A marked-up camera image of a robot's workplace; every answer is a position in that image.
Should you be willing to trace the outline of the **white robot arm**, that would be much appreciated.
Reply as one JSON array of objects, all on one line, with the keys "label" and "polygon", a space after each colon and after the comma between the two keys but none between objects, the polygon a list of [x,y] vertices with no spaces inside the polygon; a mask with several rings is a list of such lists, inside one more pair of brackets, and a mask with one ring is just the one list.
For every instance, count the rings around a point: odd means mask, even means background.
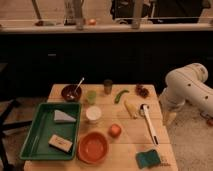
[{"label": "white robot arm", "polygon": [[159,96],[165,126],[172,123],[176,112],[186,101],[213,116],[213,88],[205,84],[207,79],[208,71],[200,63],[192,63],[167,73],[166,87]]}]

